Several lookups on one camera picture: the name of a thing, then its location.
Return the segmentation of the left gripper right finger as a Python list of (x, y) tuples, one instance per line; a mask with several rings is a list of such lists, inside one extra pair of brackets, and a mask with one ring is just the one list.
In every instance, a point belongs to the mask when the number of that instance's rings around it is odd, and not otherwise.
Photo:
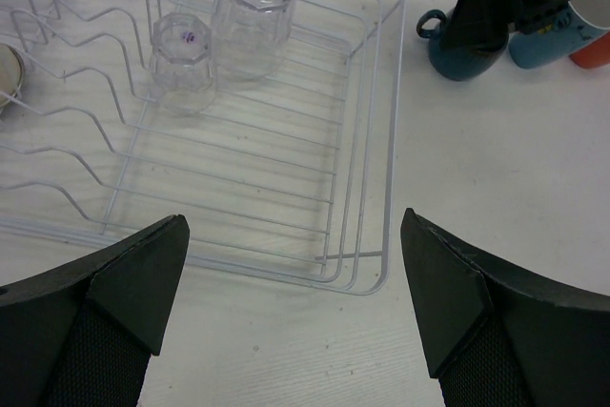
[(475, 247), (413, 210), (401, 251), (448, 406), (605, 406), (609, 299)]

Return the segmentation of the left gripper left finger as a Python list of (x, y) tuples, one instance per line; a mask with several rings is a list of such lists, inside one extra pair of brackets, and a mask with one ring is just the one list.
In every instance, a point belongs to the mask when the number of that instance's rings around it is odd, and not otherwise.
[(159, 356), (190, 240), (170, 215), (1, 288), (4, 406), (135, 406)]

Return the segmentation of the dark blue cup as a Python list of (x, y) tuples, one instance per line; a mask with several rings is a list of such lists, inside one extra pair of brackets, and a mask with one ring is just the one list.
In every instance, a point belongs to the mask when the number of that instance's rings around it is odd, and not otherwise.
[(488, 71), (502, 56), (509, 43), (509, 35), (489, 46), (466, 46), (443, 49), (441, 38), (449, 24), (452, 10), (429, 10), (418, 20), (417, 35), (428, 41), (428, 59), (435, 70), (453, 81), (471, 80)]

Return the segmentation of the light blue flower mug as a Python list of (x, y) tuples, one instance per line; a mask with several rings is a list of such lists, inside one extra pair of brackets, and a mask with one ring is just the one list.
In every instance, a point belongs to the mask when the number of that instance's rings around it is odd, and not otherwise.
[(551, 25), (515, 35), (508, 47), (521, 69), (536, 69), (585, 48), (609, 32), (609, 0), (570, 0)]

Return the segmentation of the orange mug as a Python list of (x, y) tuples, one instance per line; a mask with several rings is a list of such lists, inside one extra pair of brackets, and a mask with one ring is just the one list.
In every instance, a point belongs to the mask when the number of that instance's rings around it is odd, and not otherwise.
[(610, 33), (597, 39), (585, 48), (574, 52), (570, 59), (586, 70), (598, 69), (610, 63)]

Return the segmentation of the tall clear glass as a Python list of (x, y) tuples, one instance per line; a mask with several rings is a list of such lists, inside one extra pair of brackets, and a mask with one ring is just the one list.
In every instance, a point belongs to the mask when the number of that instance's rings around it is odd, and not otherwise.
[(256, 81), (282, 64), (296, 0), (214, 0), (213, 60), (229, 81)]

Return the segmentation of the cream ceramic cup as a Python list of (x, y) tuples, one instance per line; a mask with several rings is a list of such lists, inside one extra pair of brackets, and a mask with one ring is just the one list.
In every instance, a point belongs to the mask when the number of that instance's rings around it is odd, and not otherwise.
[(25, 76), (25, 66), (20, 54), (13, 47), (2, 43), (0, 49), (0, 108), (4, 109), (21, 90)]

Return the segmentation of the small clear glass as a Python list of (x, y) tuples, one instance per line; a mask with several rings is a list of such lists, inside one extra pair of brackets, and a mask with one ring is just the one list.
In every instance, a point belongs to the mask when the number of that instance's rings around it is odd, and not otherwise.
[(212, 31), (197, 16), (172, 12), (152, 27), (150, 96), (162, 108), (196, 114), (216, 97)]

